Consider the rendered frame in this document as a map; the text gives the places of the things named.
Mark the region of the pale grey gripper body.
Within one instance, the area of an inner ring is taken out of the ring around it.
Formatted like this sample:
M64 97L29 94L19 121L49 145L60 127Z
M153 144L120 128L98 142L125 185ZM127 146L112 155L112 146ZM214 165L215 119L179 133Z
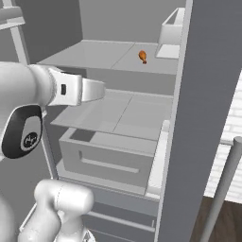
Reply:
M105 96L105 83L99 80L84 78L82 80L81 101L95 101Z

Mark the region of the grey fridge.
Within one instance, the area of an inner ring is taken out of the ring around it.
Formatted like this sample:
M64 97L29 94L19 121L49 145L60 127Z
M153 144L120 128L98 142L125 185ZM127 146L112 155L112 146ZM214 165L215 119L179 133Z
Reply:
M13 38L18 60L0 61L0 156L46 144L49 106L63 106L54 122L66 129L17 242L95 242L82 218L96 199L160 196L184 13L167 13L157 43L84 40L37 64Z

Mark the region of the grey glass fridge shelf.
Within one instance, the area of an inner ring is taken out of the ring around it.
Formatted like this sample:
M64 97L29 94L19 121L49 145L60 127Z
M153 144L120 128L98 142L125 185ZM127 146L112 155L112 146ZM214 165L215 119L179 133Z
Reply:
M53 125L157 141L173 97L107 90L103 99L67 107Z
M156 58L156 48L156 43L83 40L41 60L40 64L176 75L178 61ZM141 50L147 53L147 64L139 58Z

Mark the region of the grey fridge drawer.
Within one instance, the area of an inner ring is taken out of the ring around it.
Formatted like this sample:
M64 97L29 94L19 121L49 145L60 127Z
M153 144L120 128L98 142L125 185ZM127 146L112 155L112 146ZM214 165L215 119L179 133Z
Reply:
M60 138L64 167L86 182L144 194L156 142L70 128Z

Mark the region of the white door shelf bin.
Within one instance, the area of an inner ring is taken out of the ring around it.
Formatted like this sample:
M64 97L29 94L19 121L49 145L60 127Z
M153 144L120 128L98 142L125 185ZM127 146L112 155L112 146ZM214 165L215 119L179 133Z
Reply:
M177 59L182 41L185 8L176 8L162 23L155 56L159 59Z

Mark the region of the grey fridge door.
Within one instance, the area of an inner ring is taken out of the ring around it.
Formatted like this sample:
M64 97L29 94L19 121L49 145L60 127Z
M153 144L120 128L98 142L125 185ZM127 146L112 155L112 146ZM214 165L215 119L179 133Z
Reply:
M187 0L154 242L189 242L242 69L242 0Z

